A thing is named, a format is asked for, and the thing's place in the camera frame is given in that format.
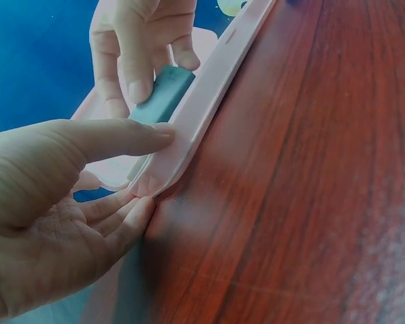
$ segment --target wooden surface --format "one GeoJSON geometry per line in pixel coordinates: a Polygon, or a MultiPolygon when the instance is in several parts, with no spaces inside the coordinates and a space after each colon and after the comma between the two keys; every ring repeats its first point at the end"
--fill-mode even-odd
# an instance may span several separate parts
{"type": "Polygon", "coordinates": [[[405,0],[279,0],[83,321],[405,323],[405,0]]]}

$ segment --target finger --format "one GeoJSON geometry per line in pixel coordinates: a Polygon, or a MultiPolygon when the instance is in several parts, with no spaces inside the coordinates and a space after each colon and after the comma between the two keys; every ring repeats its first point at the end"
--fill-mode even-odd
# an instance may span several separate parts
{"type": "Polygon", "coordinates": [[[120,226],[121,223],[123,223],[123,220],[135,207],[135,205],[138,203],[139,200],[140,200],[139,198],[132,199],[132,201],[123,206],[120,210],[110,215],[103,221],[92,225],[91,227],[94,230],[98,231],[98,233],[100,233],[104,238],[106,238],[109,234],[114,232],[120,226]]]}
{"type": "Polygon", "coordinates": [[[128,5],[119,8],[114,23],[128,96],[133,103],[146,101],[153,91],[153,63],[145,28],[147,15],[128,5]]]}
{"type": "Polygon", "coordinates": [[[93,33],[90,35],[92,50],[94,84],[107,108],[107,114],[113,118],[126,118],[129,108],[120,88],[117,58],[119,44],[114,31],[93,33]]]}
{"type": "Polygon", "coordinates": [[[157,152],[174,139],[174,130],[169,124],[147,126],[130,119],[58,120],[37,127],[70,147],[72,157],[79,158],[82,168],[86,163],[119,155],[141,156],[157,152]]]}
{"type": "Polygon", "coordinates": [[[116,260],[124,256],[135,244],[135,241],[141,237],[154,210],[155,202],[153,199],[141,198],[120,226],[105,238],[116,260]]]}
{"type": "Polygon", "coordinates": [[[123,189],[100,199],[81,202],[78,206],[86,217],[87,224],[90,224],[110,217],[134,198],[129,190],[123,189]]]}
{"type": "Polygon", "coordinates": [[[99,189],[100,186],[101,182],[97,176],[87,170],[82,170],[80,173],[80,179],[72,188],[72,192],[80,190],[96,190],[99,189]]]}
{"type": "Polygon", "coordinates": [[[155,65],[156,75],[159,75],[165,65],[171,65],[171,55],[169,47],[162,46],[153,50],[153,64],[155,65]]]}
{"type": "Polygon", "coordinates": [[[194,71],[200,66],[200,60],[194,52],[192,35],[180,37],[171,43],[174,61],[182,68],[194,71]]]}
{"type": "Polygon", "coordinates": [[[171,44],[176,39],[189,35],[193,31],[193,13],[165,16],[151,20],[146,27],[153,48],[171,44]]]}

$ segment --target hand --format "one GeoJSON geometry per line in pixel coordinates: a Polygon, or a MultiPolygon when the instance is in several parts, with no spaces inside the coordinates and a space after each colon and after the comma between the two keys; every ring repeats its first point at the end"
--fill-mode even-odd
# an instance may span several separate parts
{"type": "Polygon", "coordinates": [[[124,95],[133,103],[153,91],[153,70],[175,62],[195,70],[200,61],[192,47],[196,0],[99,0],[90,26],[94,80],[111,117],[128,117],[124,95]],[[126,79],[119,85],[117,58],[126,79]]]}
{"type": "Polygon", "coordinates": [[[14,317],[100,278],[139,238],[154,209],[127,190],[96,188],[86,163],[168,146],[170,127],[129,119],[49,121],[0,133],[0,317],[14,317]]]}

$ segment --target pink plastic tray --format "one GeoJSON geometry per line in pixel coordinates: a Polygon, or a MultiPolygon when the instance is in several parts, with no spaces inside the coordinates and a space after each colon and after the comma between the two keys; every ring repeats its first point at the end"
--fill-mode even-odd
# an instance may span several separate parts
{"type": "MultiPolygon", "coordinates": [[[[169,120],[176,129],[174,143],[147,156],[132,181],[128,175],[140,157],[120,156],[88,164],[86,170],[98,177],[102,187],[112,191],[129,187],[136,196],[156,196],[180,179],[274,3],[275,0],[248,2],[219,39],[211,31],[194,29],[192,39],[201,66],[169,120]]],[[[105,119],[103,102],[94,89],[72,119],[105,119]]]]}

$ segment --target blue fabric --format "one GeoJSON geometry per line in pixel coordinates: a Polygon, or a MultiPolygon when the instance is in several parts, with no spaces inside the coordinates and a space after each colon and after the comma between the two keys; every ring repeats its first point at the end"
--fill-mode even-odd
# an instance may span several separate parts
{"type": "MultiPolygon", "coordinates": [[[[97,0],[0,0],[0,131],[70,118],[93,87],[88,29],[97,0]]],[[[195,26],[218,36],[231,18],[198,2],[195,26]]],[[[109,194],[79,192],[78,201],[109,194]]],[[[78,322],[90,288],[10,323],[78,322]]]]}

